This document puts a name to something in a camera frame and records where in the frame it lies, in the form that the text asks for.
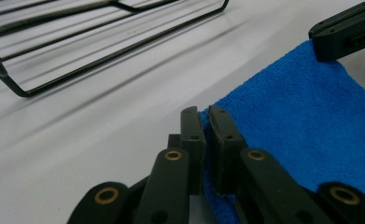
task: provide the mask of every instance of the blue towel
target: blue towel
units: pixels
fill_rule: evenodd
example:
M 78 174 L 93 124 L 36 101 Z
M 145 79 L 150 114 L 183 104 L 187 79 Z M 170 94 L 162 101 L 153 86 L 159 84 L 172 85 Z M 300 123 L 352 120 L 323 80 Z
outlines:
M 339 181 L 365 193 L 365 90 L 337 62 L 316 61 L 306 41 L 215 103 L 250 147 L 272 153 L 298 184 Z M 206 111 L 204 127 L 209 127 Z M 204 191 L 218 223 L 240 223 L 233 197 Z

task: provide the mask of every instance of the screw hole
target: screw hole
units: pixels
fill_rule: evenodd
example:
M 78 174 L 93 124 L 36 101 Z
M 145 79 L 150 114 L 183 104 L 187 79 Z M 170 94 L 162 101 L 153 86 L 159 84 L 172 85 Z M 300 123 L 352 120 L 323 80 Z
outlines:
M 307 211 L 299 211 L 295 216 L 301 223 L 313 223 L 314 221 L 313 216 Z
M 342 203 L 346 203 L 346 204 L 350 204 L 350 205 L 356 205 L 359 204 L 359 196 L 357 196 L 357 194 L 355 194 L 354 192 L 348 190 L 348 189 L 344 189 L 344 188 L 340 188 L 340 187 L 332 187 L 330 189 L 330 195 L 342 202 Z
M 169 161 L 177 161 L 182 158 L 182 153 L 178 151 L 169 151 L 165 153 L 165 159 Z
M 152 214 L 150 221 L 155 224 L 165 223 L 168 219 L 168 215 L 164 211 L 157 211 Z
M 263 153 L 256 150 L 248 152 L 248 157 L 254 161 L 263 161 L 265 158 Z
M 119 197 L 119 191 L 115 188 L 104 188 L 95 194 L 94 200 L 98 204 L 113 203 Z

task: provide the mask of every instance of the towel fold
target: towel fold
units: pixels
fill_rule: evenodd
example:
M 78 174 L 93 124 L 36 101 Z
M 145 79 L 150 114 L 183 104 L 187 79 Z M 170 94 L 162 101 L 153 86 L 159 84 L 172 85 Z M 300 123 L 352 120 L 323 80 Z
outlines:
M 298 184 L 339 181 L 365 193 L 365 90 L 338 62 L 319 63 L 310 40 L 215 103 L 250 147 L 272 153 Z M 202 112 L 204 127 L 209 121 Z M 240 223 L 233 197 L 205 196 L 218 223 Z

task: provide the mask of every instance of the black plastic part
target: black plastic part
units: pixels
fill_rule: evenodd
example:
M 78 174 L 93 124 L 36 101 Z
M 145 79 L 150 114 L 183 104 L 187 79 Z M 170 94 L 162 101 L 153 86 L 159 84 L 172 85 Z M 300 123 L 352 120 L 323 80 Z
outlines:
M 247 147 L 230 114 L 219 107 L 209 107 L 211 121 L 211 162 L 213 182 L 218 194 L 233 194 L 239 176 L 235 174 L 240 150 Z
M 34 18 L 31 18 L 31 19 L 28 19 L 28 20 L 15 21 L 15 22 L 12 22 L 10 24 L 3 25 L 3 26 L 0 27 L 0 37 L 5 36 L 5 35 L 11 35 L 11 34 L 14 34 L 18 31 L 26 30 L 28 28 L 35 27 L 37 25 L 41 25 L 41 24 L 44 24 L 44 23 L 47 23 L 47 22 L 50 22 L 50 21 L 55 21 L 55 20 L 58 20 L 58 19 L 61 19 L 61 18 L 67 18 L 69 16 L 74 16 L 74 15 L 77 15 L 77 14 L 80 14 L 80 13 L 93 11 L 95 9 L 103 8 L 103 7 L 117 7 L 119 9 L 129 11 L 131 13 L 129 15 L 126 15 L 126 16 L 123 16 L 123 17 L 120 17 L 120 18 L 116 18 L 113 21 L 107 21 L 107 22 L 101 23 L 99 25 L 95 25 L 93 27 L 90 27 L 90 28 L 87 28 L 87 29 L 84 29 L 84 30 L 81 30 L 81 31 L 77 31 L 75 33 L 72 33 L 71 35 L 67 35 L 67 36 L 57 38 L 57 39 L 53 39 L 53 40 L 50 40 L 49 42 L 40 44 L 38 46 L 34 46 L 32 48 L 25 49 L 25 50 L 22 50 L 20 52 L 16 52 L 12 55 L 8 55 L 8 56 L 5 56 L 3 58 L 0 58 L 0 79 L 12 91 L 14 91 L 17 95 L 19 95 L 21 97 L 35 96 L 35 95 L 38 95 L 38 94 L 40 94 L 44 91 L 48 91 L 52 88 L 55 88 L 55 87 L 65 83 L 66 81 L 69 81 L 69 80 L 74 79 L 76 77 L 87 74 L 90 71 L 93 71 L 93 70 L 95 70 L 95 69 L 97 69 L 97 68 L 99 68 L 99 67 L 101 67 L 101 66 L 103 66 L 107 63 L 111 63 L 111 62 L 113 62 L 113 61 L 115 61 L 115 60 L 117 60 L 117 59 L 119 59 L 123 56 L 126 56 L 129 53 L 132 53 L 132 52 L 134 52 L 138 49 L 141 49 L 144 46 L 147 46 L 150 43 L 153 43 L 153 42 L 155 42 L 159 39 L 162 39 L 162 38 L 176 32 L 176 31 L 182 30 L 186 27 L 191 26 L 194 23 L 197 23 L 199 21 L 203 21 L 203 20 L 205 20 L 209 17 L 212 17 L 212 16 L 218 14 L 219 12 L 223 11 L 223 9 L 225 9 L 226 6 L 229 3 L 229 0 L 224 0 L 223 5 L 219 8 L 217 8 L 217 9 L 214 9 L 210 12 L 204 13 L 203 15 L 198 16 L 198 17 L 196 17 L 194 19 L 191 19 L 189 21 L 182 22 L 182 23 L 180 23 L 180 24 L 178 24 L 178 25 L 176 25 L 172 28 L 169 28 L 165 31 L 162 31 L 162 32 L 158 33 L 158 34 L 152 35 L 152 36 L 150 36 L 146 39 L 143 39 L 141 41 L 138 41 L 138 42 L 126 47 L 126 48 L 117 50 L 117 51 L 115 51 L 115 52 L 113 52 L 109 55 L 106 55 L 105 57 L 103 57 L 101 59 L 98 59 L 98 60 L 96 60 L 92 63 L 88 63 L 88 64 L 86 64 L 86 65 L 84 65 L 84 66 L 82 66 L 82 67 L 80 67 L 80 68 L 78 68 L 74 71 L 71 71 L 67 74 L 61 75 L 58 78 L 55 78 L 52 81 L 46 82 L 46 83 L 44 83 L 44 84 L 42 84 L 42 85 L 40 85 L 36 88 L 33 88 L 29 91 L 23 90 L 9 76 L 9 74 L 7 72 L 7 69 L 3 65 L 3 62 L 7 61 L 9 59 L 21 56 L 23 54 L 26 54 L 28 52 L 31 52 L 31 51 L 34 51 L 34 50 L 37 50 L 37 49 L 42 49 L 46 46 L 49 46 L 49 45 L 52 45 L 52 44 L 57 43 L 59 41 L 65 40 L 66 38 L 70 38 L 70 37 L 75 36 L 75 35 L 83 34 L 83 33 L 88 32 L 90 30 L 93 30 L 93 29 L 99 28 L 101 26 L 110 24 L 111 22 L 120 21 L 120 20 L 129 18 L 131 16 L 134 16 L 138 13 L 151 10 L 155 7 L 162 7 L 162 6 L 165 6 L 167 4 L 173 3 L 175 1 L 177 1 L 177 0 L 164 0 L 164 1 L 160 1 L 160 2 L 157 2 L 157 3 L 150 4 L 150 5 L 146 5 L 146 6 L 143 6 L 143 7 L 131 7 L 131 6 L 127 6 L 127 5 L 122 4 L 121 2 L 119 2 L 117 0 L 108 0 L 108 1 L 102 1 L 102 2 L 87 4 L 87 5 L 81 6 L 81 7 L 65 9 L 65 10 L 53 12 L 53 13 L 50 13 L 50 14 L 34 17 Z
M 106 182 L 97 185 L 79 202 L 68 224 L 115 224 L 128 196 L 129 190 L 123 184 Z
M 202 120 L 197 107 L 192 106 L 181 112 L 180 147 L 190 156 L 190 194 L 199 195 L 203 191 L 205 137 Z
M 129 188 L 129 198 L 124 204 L 121 216 L 119 216 L 119 223 L 130 224 L 135 219 L 136 211 L 139 207 L 142 195 L 145 187 L 147 186 L 147 180 L 149 176 L 145 177 L 138 183 Z
M 319 186 L 317 201 L 335 223 L 365 223 L 365 195 L 338 182 Z
M 245 209 L 250 224 L 333 223 L 270 153 L 245 148 L 240 159 L 241 182 L 236 196 L 242 207 L 255 204 L 262 218 L 250 218 L 258 215 Z
M 365 49 L 365 3 L 319 22 L 310 30 L 309 37 L 320 62 Z
M 189 160 L 189 153 L 179 148 L 168 148 L 159 153 L 134 224 L 188 223 Z

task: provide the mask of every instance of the white table surface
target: white table surface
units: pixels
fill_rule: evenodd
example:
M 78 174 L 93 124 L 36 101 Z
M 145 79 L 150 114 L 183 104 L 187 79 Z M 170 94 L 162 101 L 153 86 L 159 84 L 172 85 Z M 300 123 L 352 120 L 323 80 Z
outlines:
M 182 109 L 205 109 L 307 40 L 314 24 L 360 2 L 231 0 L 213 20 L 34 98 L 0 81 L 0 224 L 66 223 L 95 185 L 141 180 L 179 133 Z M 365 88 L 365 50 L 340 62 Z M 200 197 L 190 223 L 215 223 Z

